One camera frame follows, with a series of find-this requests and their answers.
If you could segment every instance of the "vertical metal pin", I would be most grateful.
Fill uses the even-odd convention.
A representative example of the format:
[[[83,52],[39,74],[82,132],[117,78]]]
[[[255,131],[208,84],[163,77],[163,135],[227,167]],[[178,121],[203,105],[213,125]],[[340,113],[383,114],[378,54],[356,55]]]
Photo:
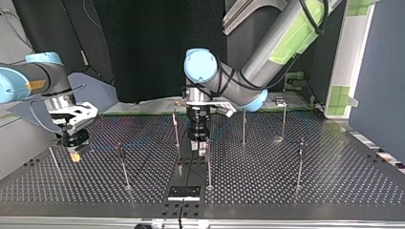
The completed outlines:
[[[212,180],[211,180],[211,141],[208,139],[206,141],[206,154],[205,154],[205,160],[208,166],[208,190],[214,189],[212,186]]]
[[[175,133],[176,133],[176,147],[178,148],[178,150],[180,149],[180,143],[179,143],[179,132],[177,129],[177,120],[176,120],[176,109],[173,112],[173,125],[175,126]]]
[[[246,135],[245,125],[246,125],[246,123],[247,123],[247,119],[246,119],[246,109],[244,109],[244,136],[243,136],[243,141],[242,141],[242,143],[243,143],[244,146],[245,146],[245,144],[246,144],[246,140],[245,140],[245,135]]]
[[[300,155],[300,167],[298,169],[296,193],[298,193],[298,191],[301,188],[300,182],[301,182],[301,173],[302,173],[302,168],[303,168],[303,161],[304,161],[305,155],[307,153],[307,143],[305,142],[305,139],[303,137],[301,137],[300,149],[299,149],[298,153]]]
[[[288,104],[284,104],[284,112],[283,112],[283,131],[281,137],[284,139],[286,136],[286,117],[287,117],[287,106]]]
[[[57,172],[59,173],[60,178],[63,180],[62,171],[60,171],[59,162],[57,162],[56,156],[54,155],[54,152],[53,152],[53,148],[50,146],[50,147],[48,147],[48,149],[49,149],[50,152],[51,152],[51,156],[52,156],[52,159],[53,159],[53,163],[54,163],[54,165],[56,166]]]
[[[119,163],[122,166],[122,171],[125,175],[125,182],[126,182],[125,189],[131,190],[132,187],[131,187],[131,184],[129,183],[128,173],[127,173],[126,166],[125,166],[125,153],[123,152],[123,144],[120,141],[117,143],[117,158],[118,158]]]
[[[129,178],[128,178],[128,174],[127,174],[127,171],[126,171],[125,163],[124,163],[124,162],[122,162],[122,170],[124,171],[125,180],[126,180],[126,183],[127,183],[127,186],[125,187],[125,189],[126,189],[126,190],[131,190],[132,187],[131,187],[131,185],[129,184]]]

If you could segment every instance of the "gray wall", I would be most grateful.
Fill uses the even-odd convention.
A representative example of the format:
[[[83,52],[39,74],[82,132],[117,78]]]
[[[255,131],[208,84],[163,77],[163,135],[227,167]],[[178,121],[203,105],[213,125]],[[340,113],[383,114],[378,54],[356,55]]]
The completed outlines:
[[[354,98],[350,124],[405,161],[404,0],[376,4]]]

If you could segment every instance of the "black cable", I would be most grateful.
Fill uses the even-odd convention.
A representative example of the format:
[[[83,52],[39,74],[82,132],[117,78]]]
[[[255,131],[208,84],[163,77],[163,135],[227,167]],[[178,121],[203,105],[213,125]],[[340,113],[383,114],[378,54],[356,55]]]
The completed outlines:
[[[285,67],[285,70],[282,71],[282,72],[278,72],[278,73],[276,74],[276,76],[277,76],[277,75],[280,75],[280,76],[279,76],[280,78],[279,78],[275,83],[273,83],[273,84],[271,84],[271,85],[267,85],[267,86],[265,86],[265,87],[250,87],[250,86],[247,86],[247,85],[245,85],[245,84],[239,82],[238,80],[234,79],[234,78],[231,77],[231,75],[229,75],[226,71],[223,71],[223,73],[224,73],[228,78],[230,78],[232,82],[238,84],[239,86],[241,86],[241,87],[243,87],[243,88],[246,88],[246,89],[249,89],[249,90],[252,90],[252,91],[268,90],[268,89],[274,88],[277,84],[279,84],[279,83],[284,79],[284,77],[286,76],[286,74],[288,73],[288,71],[292,68],[292,66],[294,65],[294,63],[295,63],[295,61],[297,60],[298,57],[299,57],[299,54],[297,54],[296,56],[294,56],[294,58],[292,58],[291,60],[289,60],[288,66]]]
[[[325,111],[325,107],[324,107],[324,105],[322,105],[321,100],[319,100],[319,98],[318,98],[318,97],[316,96],[316,94],[313,92],[313,89],[312,89],[312,87],[311,87],[310,84],[309,84],[309,80],[307,80],[307,84],[308,84],[310,93],[315,97],[316,101],[318,101],[317,103],[319,103],[319,105],[321,105],[321,108]]]
[[[309,20],[310,24],[313,26],[313,28],[315,29],[316,34],[318,35],[322,35],[325,32],[325,23],[327,21],[328,18],[328,14],[329,14],[329,2],[328,0],[323,0],[324,3],[324,15],[322,17],[322,21],[318,25],[316,24],[315,20],[313,19],[312,15],[309,12],[309,9],[307,7],[307,4],[305,3],[304,0],[300,0],[301,3],[301,7],[303,8],[303,11],[307,17],[307,19]]]
[[[68,19],[69,19],[69,22],[70,22],[70,24],[71,24],[71,26],[72,26],[72,29],[74,30],[74,34],[75,34],[75,37],[76,37],[76,39],[77,39],[77,43],[78,43],[78,45],[80,46],[80,50],[83,52],[83,55],[84,55],[84,57],[85,57],[86,60],[87,60],[87,64],[88,64],[88,65],[87,65],[86,69],[85,69],[84,71],[82,71],[82,73],[88,71],[89,68],[90,68],[90,69],[92,69],[92,70],[98,75],[98,78],[99,78],[100,81],[102,81],[102,82],[104,82],[104,83],[108,83],[108,81],[107,81],[105,78],[103,78],[103,77],[101,76],[100,72],[97,71],[97,70],[92,66],[92,64],[90,63],[90,59],[88,58],[86,52],[85,52],[84,49],[83,49],[83,44],[81,43],[81,41],[80,41],[80,39],[79,39],[79,37],[78,37],[77,31],[76,31],[75,26],[74,26],[74,22],[72,21],[71,15],[69,14],[68,9],[66,8],[66,4],[64,3],[64,1],[61,1],[61,2],[62,2],[62,6],[63,6],[63,8],[64,8],[64,10],[65,10],[65,12],[66,12],[66,15],[68,16]]]
[[[205,88],[205,86],[201,85],[201,84],[196,84],[196,83],[190,83],[185,85],[184,87],[182,87],[180,89],[180,91],[184,91],[186,88],[197,88],[200,92],[202,92],[203,94],[207,95],[209,97],[210,100],[213,99],[212,95],[209,94],[208,92],[204,91],[203,89]]]
[[[309,22],[311,23],[311,25],[312,25],[313,28],[315,29],[315,32],[316,32],[318,35],[322,35],[322,34],[325,32],[325,23],[326,23],[326,21],[327,21],[328,14],[329,14],[329,2],[328,2],[328,0],[323,0],[323,4],[324,4],[324,15],[323,15],[323,17],[322,17],[321,23],[319,24],[319,27],[318,27],[318,25],[316,24],[315,20],[313,19],[312,15],[310,14],[309,9],[308,9],[308,7],[307,7],[307,4],[305,3],[305,0],[299,0],[299,1],[300,1],[300,3],[301,3],[301,6],[302,6],[302,8],[303,8],[303,11],[304,11],[304,13],[305,13],[307,19],[309,20]],[[277,85],[285,78],[286,74],[287,74],[288,71],[292,68],[292,66],[294,65],[294,63],[295,63],[295,61],[297,60],[298,57],[299,57],[299,54],[296,54],[291,60],[289,60],[289,64],[288,64],[288,66],[286,67],[286,69],[285,69],[284,71],[282,71],[282,73],[278,72],[278,73],[276,74],[276,76],[277,76],[277,75],[280,75],[280,76],[279,76],[280,78],[279,78],[275,83],[270,84],[270,85],[266,85],[265,87],[258,87],[258,86],[255,86],[255,85],[254,85],[252,82],[250,82],[249,80],[247,80],[247,79],[245,78],[245,76],[243,75],[242,72],[240,72],[240,76],[241,76],[241,78],[248,84],[248,86],[247,86],[246,84],[241,83],[241,82],[239,82],[238,80],[234,79],[234,78],[233,78],[233,76],[234,76],[234,70],[232,70],[232,73],[231,73],[231,74],[228,74],[228,73],[224,70],[224,68],[223,68],[223,66],[222,66],[222,64],[221,64],[221,62],[220,62],[219,59],[218,59],[218,57],[215,56],[215,58],[217,59],[218,69],[219,69],[219,73],[220,73],[220,79],[219,79],[219,84],[218,84],[218,90],[217,90],[216,94],[218,94],[218,96],[221,96],[221,95],[224,93],[224,91],[226,90],[226,88],[227,88],[227,86],[229,85],[230,81],[236,83],[237,85],[239,85],[239,86],[241,86],[241,87],[243,87],[243,88],[246,88],[246,89],[249,89],[249,90],[252,90],[252,91],[263,91],[263,90],[271,89],[271,88],[277,86]],[[225,86],[221,89],[222,80],[223,80],[223,79],[222,79],[223,74],[228,77],[228,80],[227,80]]]

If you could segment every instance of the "yellow tape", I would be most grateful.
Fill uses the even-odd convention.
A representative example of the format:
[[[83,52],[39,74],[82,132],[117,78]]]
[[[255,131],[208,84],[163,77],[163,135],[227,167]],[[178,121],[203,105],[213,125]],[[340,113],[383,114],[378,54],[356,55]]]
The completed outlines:
[[[26,84],[26,87],[28,90],[36,90],[36,89],[41,89],[45,86],[47,83],[46,79],[41,79],[41,80],[35,80],[35,81],[30,81]]]

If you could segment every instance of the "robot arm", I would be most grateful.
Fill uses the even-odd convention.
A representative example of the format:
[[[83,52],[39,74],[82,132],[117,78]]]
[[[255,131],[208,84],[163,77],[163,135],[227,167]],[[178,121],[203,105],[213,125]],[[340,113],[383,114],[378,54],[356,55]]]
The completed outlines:
[[[289,1],[240,71],[222,63],[209,50],[193,49],[186,53],[185,74],[193,83],[203,85],[248,111],[255,112],[267,98],[266,85],[270,80],[297,53],[304,52],[320,33],[309,18],[319,24],[340,2]]]
[[[0,64],[0,103],[42,94],[52,122],[61,129],[62,145],[71,154],[81,152],[81,145],[89,138],[84,128],[93,123],[97,108],[88,102],[75,101],[57,53],[30,54],[26,56],[26,61],[22,65]]]

